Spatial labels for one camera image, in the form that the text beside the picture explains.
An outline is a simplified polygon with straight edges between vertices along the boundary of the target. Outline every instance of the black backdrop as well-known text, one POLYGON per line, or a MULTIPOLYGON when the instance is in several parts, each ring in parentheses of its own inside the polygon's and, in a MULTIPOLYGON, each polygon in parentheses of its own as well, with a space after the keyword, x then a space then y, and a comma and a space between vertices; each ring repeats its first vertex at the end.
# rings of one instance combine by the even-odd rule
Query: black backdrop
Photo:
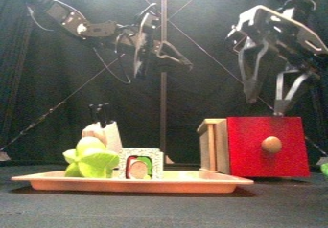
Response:
MULTIPOLYGON (((156 2, 161 7, 161 0, 61 1, 75 7, 93 23, 113 20, 120 24, 132 24, 136 14, 150 3, 156 2)), ((192 72, 172 70, 168 73, 166 153, 175 162, 200 162, 196 129, 205 118, 274 114, 276 73, 284 68, 283 62, 274 60, 274 71, 264 84, 262 99, 249 105, 243 93, 237 56, 224 45, 239 14, 259 4, 272 8, 279 6, 274 0, 168 0, 168 41, 195 64, 192 72)), ((312 26, 328 43, 326 6, 327 0, 318 0, 312 26)), ((146 80, 133 78, 133 84, 126 85, 110 75, 93 49, 79 40, 66 33, 45 31, 37 25, 30 28, 31 17, 25 0, 2 0, 0 8, 0 23, 6 27, 0 30, 2 57, 18 57, 18 49, 27 52, 21 64, 2 58, 0 76, 2 80, 8 80, 2 83, 2 122, 7 122, 2 125, 3 146, 55 107, 46 119, 4 148, 11 158, 63 161, 62 152, 75 147, 81 130, 92 124, 90 103, 112 103, 124 147, 158 148, 161 73, 157 63, 153 63, 146 80), (30 34, 30 29, 29 48, 25 49, 22 32, 30 34), (22 36, 22 43, 15 46, 13 40, 18 36, 22 36), (14 72, 19 74, 19 82, 11 79, 14 72)), ((42 15, 37 18, 45 27, 55 29, 42 15)), ((101 53, 118 72, 113 51, 101 50, 101 53)), ((125 55, 122 61, 133 76, 134 57, 125 55)), ((327 83, 326 76, 318 88, 324 95, 323 100, 327 100, 327 83)), ((327 150, 327 115, 318 116, 319 103, 314 102, 312 94, 307 93, 287 115, 303 117, 308 137, 327 150)), ((323 111, 327 110, 327 101, 320 104, 323 111)), ((310 156, 312 162, 320 156, 312 146, 310 156)))

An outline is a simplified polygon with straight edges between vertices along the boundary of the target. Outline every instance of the wire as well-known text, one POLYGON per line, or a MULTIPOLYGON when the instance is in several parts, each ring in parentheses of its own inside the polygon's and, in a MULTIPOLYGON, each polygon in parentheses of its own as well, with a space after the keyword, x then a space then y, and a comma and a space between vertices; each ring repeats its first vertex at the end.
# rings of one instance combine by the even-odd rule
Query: wire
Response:
POLYGON ((27 10, 29 10, 30 16, 31 16, 31 18, 33 18, 35 24, 39 26, 39 28, 43 29, 43 30, 47 31, 47 32, 54 32, 54 30, 46 28, 46 27, 39 23, 39 21, 38 21, 37 18, 35 18, 35 12, 34 12, 33 8, 31 8, 29 5, 26 5, 26 7, 27 7, 27 10))
POLYGON ((128 75, 128 73, 126 73, 126 70, 125 70, 125 68, 124 68, 122 61, 121 61, 122 56, 124 56, 125 54, 121 54, 121 55, 118 54, 118 58, 117 58, 118 63, 120 63, 121 70, 122 70, 124 75, 125 75, 125 77, 126 77, 126 80, 122 80, 122 79, 116 75, 116 73, 109 69, 109 66, 112 65, 112 63, 110 63, 110 64, 106 64, 105 59, 102 58, 102 56, 101 56, 101 54, 100 54, 100 52, 98 52, 98 49, 97 49, 96 47, 94 47, 93 49, 94 49, 94 52, 96 52, 96 54, 97 54, 97 56, 98 56, 100 61, 102 62, 104 66, 105 66, 106 70, 109 71, 109 73, 112 74, 112 76, 114 76, 114 77, 116 77, 124 84, 130 85, 130 84, 132 84, 132 79, 130 79, 130 77, 129 77, 129 75, 128 75))

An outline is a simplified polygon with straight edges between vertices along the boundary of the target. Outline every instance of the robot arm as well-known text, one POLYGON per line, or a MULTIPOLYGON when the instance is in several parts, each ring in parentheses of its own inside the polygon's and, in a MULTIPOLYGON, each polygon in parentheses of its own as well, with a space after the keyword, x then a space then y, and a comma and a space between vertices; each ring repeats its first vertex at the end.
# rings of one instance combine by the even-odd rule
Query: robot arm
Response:
POLYGON ((128 30, 125 26, 114 21, 94 24, 86 19, 83 14, 70 5, 58 0, 30 0, 37 8, 66 29, 69 34, 93 44, 128 52, 134 55, 134 75, 145 78, 150 56, 165 58, 175 65, 193 68, 189 60, 179 53, 170 44, 170 55, 160 56, 161 41, 154 40, 156 30, 160 26, 160 17, 150 11, 150 7, 138 15, 134 23, 134 30, 128 30))
POLYGON ((304 93, 306 80, 318 80, 320 70, 327 67, 328 48, 302 22, 314 8, 312 0, 288 0, 278 11, 256 6, 240 14, 239 24, 227 37, 229 49, 239 54, 249 103, 256 102, 275 57, 287 61, 286 70, 278 77, 276 115, 283 115, 294 106, 304 93), (286 90, 286 79, 295 77, 290 90, 286 90))

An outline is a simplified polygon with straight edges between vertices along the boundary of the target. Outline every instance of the wooden block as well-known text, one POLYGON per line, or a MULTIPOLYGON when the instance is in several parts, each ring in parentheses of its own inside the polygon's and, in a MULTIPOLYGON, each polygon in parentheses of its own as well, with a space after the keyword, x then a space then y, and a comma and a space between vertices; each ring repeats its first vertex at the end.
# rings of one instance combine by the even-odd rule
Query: wooden block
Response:
POLYGON ((205 119, 197 133, 200 134, 201 170, 217 171, 216 124, 227 119, 205 119))

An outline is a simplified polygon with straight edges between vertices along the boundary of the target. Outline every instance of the metal pole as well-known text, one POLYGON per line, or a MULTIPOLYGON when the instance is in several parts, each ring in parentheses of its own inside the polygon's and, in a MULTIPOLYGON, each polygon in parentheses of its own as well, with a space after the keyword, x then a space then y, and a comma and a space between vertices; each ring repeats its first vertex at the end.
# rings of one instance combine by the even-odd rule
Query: metal pole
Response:
MULTIPOLYGON (((162 41, 166 41, 166 0, 162 0, 162 41)), ((161 72, 161 152, 166 162, 166 71, 161 72)))

